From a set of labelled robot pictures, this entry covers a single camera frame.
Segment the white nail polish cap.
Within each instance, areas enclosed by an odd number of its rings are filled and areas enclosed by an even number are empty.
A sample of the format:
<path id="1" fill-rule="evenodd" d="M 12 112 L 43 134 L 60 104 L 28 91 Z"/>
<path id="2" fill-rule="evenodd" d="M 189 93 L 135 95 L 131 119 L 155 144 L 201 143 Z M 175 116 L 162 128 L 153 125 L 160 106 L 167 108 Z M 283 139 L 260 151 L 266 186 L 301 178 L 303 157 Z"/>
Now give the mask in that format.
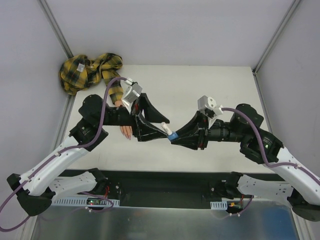
<path id="1" fill-rule="evenodd" d="M 168 127 L 168 125 L 167 125 L 165 122 L 162 122 L 160 125 L 161 125 L 163 131 L 164 131 L 168 136 L 170 136 L 170 135 L 173 134 L 173 132 L 171 131 L 171 129 Z"/>

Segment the blue nail polish bottle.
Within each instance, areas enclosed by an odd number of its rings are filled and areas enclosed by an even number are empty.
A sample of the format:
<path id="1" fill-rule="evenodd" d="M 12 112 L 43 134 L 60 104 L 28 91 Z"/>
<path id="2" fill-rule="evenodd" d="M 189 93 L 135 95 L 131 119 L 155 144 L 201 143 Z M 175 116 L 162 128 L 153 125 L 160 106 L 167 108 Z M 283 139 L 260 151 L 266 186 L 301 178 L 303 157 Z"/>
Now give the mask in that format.
<path id="1" fill-rule="evenodd" d="M 167 138 L 172 142 L 175 139 L 177 139 L 179 135 L 176 132 L 172 132 L 170 135 L 167 136 Z"/>

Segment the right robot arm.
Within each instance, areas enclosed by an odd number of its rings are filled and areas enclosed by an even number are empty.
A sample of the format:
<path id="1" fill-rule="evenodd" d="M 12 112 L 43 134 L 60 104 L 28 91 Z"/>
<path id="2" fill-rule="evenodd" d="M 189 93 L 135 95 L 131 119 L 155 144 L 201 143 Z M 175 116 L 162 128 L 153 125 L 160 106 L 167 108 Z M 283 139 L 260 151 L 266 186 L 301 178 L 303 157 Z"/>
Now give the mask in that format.
<path id="1" fill-rule="evenodd" d="M 258 180 L 233 172 L 225 182 L 228 196 L 236 194 L 262 197 L 292 209 L 299 217 L 320 220 L 320 178 L 300 163 L 271 132 L 260 128 L 264 118 L 249 104 L 236 108 L 202 106 L 194 117 L 177 131 L 169 131 L 173 145 L 204 150 L 208 142 L 239 143 L 240 153 L 263 165 L 284 182 Z"/>

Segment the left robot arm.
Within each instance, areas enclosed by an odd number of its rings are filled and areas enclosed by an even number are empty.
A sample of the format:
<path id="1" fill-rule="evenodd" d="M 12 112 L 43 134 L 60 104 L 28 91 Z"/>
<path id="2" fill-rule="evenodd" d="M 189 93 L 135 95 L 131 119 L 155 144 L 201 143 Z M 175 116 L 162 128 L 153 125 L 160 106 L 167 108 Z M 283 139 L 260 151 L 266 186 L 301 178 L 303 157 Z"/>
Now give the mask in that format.
<path id="1" fill-rule="evenodd" d="M 21 175 L 13 173 L 7 178 L 20 206 L 30 217 L 43 213 L 54 201 L 72 194 L 105 191 L 108 181 L 97 168 L 78 176 L 59 178 L 72 163 L 93 151 L 109 135 L 103 126 L 131 126 L 134 137 L 139 142 L 147 142 L 166 137 L 155 123 L 170 123 L 145 93 L 140 94 L 129 109 L 110 107 L 105 99 L 91 94 L 78 111 L 81 120 L 59 147 L 31 170 Z"/>

